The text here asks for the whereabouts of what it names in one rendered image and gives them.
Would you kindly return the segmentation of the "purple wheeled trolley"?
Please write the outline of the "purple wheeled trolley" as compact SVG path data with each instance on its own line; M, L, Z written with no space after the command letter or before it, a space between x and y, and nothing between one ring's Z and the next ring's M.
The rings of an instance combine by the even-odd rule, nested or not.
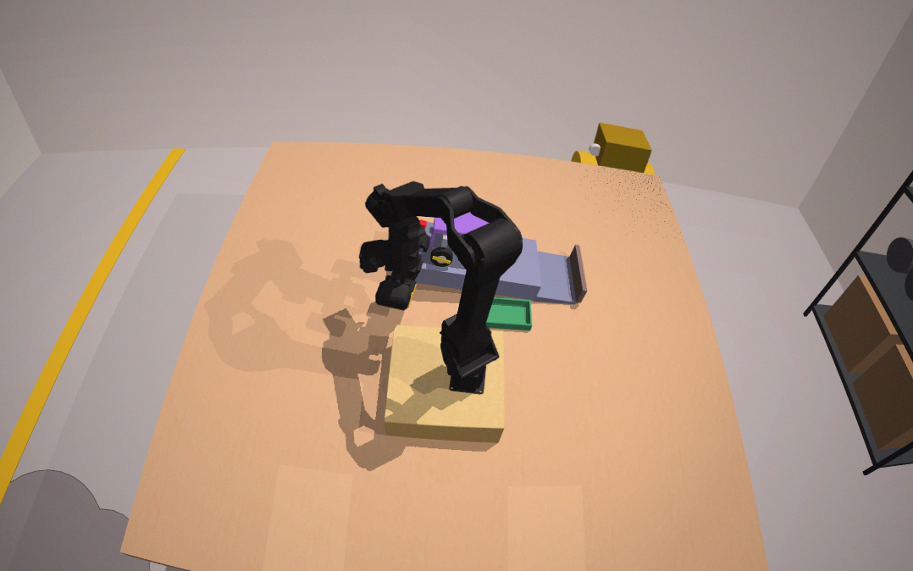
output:
M473 216L471 213L466 213L463 216L454 219L455 229L460 235L463 235L471 230L476 230L477 228L482 228L482 226L489 224L484 220ZM440 247L436 247L432 250L430 260L434 265L445 267L451 264L453 253L447 248L447 231L446 225L441 218L434 218L434 228L431 236L429 236L429 246L433 246L435 233L441 233L442 238L440 242Z

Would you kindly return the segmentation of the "green tray floor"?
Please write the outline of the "green tray floor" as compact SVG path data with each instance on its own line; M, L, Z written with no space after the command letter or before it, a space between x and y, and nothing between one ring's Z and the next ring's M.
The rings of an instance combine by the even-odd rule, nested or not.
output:
M487 321L529 324L528 306L492 303Z

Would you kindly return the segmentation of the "grey ramp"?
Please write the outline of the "grey ramp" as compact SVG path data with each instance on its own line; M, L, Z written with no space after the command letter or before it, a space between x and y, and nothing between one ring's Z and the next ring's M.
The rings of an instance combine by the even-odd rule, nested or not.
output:
M450 265L436 266L431 262L433 249L440 247L441 233L435 233L433 246L428 252L420 247L418 254L423 260L422 268L415 277L415 283L442 286L461 290L466 269L451 250ZM523 250L516 262L499 280L495 294L545 303L575 304L582 302L587 293L582 253L575 245L570 256L538 252L536 240L523 238Z

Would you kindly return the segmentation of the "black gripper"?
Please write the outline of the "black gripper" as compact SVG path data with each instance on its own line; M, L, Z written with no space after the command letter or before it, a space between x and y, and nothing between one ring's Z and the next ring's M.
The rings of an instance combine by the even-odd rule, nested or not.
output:
M428 234L419 237L418 245L407 252L391 249L390 245L385 250L386 255L390 255L391 266L386 266L391 270L391 275L379 283L378 290L375 293L375 302L377 305L388 308L399 308L406 310L412 292L415 287L415 277L418 276L423 265L421 254L418 254L419 248L423 252L428 252L429 236Z

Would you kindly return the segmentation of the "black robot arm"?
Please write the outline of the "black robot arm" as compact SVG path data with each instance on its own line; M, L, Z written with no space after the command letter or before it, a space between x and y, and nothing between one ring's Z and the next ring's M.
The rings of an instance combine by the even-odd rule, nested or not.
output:
M376 272L391 266L391 249L414 249L426 234L417 216L441 218L446 225L447 243L466 269L457 314L441 324L440 349L451 375L449 390L483 394L485 364L498 360L491 330L485 325L500 277L516 262L523 250L522 232L510 216L494 203L478 197L468 186L424 189L412 181L393 189L373 187L366 209L388 240L365 241L359 258L360 269ZM489 224L460 235L454 219L471 213ZM453 389L452 389L453 387ZM482 392L481 392L482 391Z

